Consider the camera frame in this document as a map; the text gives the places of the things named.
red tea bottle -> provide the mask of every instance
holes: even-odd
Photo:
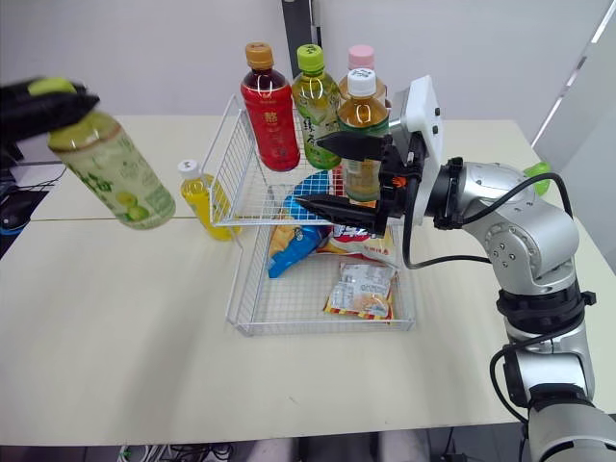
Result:
[[[273,56],[266,43],[249,43],[246,59],[252,70],[244,77],[241,90],[261,160],[271,170],[291,170],[299,163],[291,87],[272,68]]]

table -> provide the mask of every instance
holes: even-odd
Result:
[[[180,182],[171,169],[203,151],[215,123],[121,121],[171,191]],[[155,129],[163,126],[164,133]],[[511,121],[450,121],[445,129],[448,157],[515,167],[537,161]],[[149,149],[147,137],[155,139]],[[554,188],[549,195],[557,200]],[[68,174],[0,261],[0,444],[181,443],[512,422],[488,376],[490,357],[506,341],[488,266],[416,271],[422,302],[410,332],[246,338],[224,320],[235,246],[211,240],[185,218],[179,199],[176,218],[138,232],[106,219],[90,196]],[[599,299],[587,310],[595,403],[613,413],[616,277],[580,224],[579,232],[580,287]],[[420,260],[481,248],[427,220],[413,252]]]

green bottle label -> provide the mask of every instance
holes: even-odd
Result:
[[[121,128],[108,140],[56,154],[127,226],[152,228],[175,213],[173,197]]]
[[[323,83],[320,83],[319,93],[323,92],[322,87]],[[302,93],[295,98],[295,105],[302,116],[301,134],[304,138],[306,159],[314,168],[328,170],[340,163],[340,157],[316,144],[319,138],[340,130],[336,116],[339,101],[340,94],[337,89],[318,98],[315,98],[314,94],[309,98]]]

wire basket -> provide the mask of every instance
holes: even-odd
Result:
[[[365,320],[351,315],[323,311],[334,285],[340,279],[341,262],[358,263],[357,258],[313,254],[288,268],[279,278],[268,276],[270,233],[258,229],[251,257],[243,256],[243,282],[236,282],[237,302],[230,303],[227,319],[247,336],[265,334],[328,333],[374,330],[408,330],[415,324],[415,303],[419,291],[408,269],[394,278],[392,320]],[[394,245],[399,246],[399,227],[393,228]]]
[[[230,207],[210,204],[210,217],[216,226],[266,224],[327,224],[322,218],[305,212],[290,218],[283,214],[283,202],[294,195],[294,188],[307,177],[318,173],[306,160],[300,119],[294,110],[295,137],[300,160],[291,171],[268,169],[260,160],[250,119],[235,95],[231,97],[203,166],[218,158],[214,175],[229,199]],[[343,195],[341,168],[336,167],[312,181],[311,186],[331,194]]]

snack bag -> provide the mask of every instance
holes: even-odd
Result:
[[[367,320],[394,318],[392,281],[396,270],[373,264],[340,264],[341,278],[323,308],[327,313]]]
[[[306,258],[327,236],[329,226],[278,225],[269,242],[268,276],[276,278]]]
[[[392,231],[387,228],[385,236],[377,238],[364,229],[335,224],[329,241],[317,249],[318,253],[336,253],[383,262],[395,267],[396,250]]]

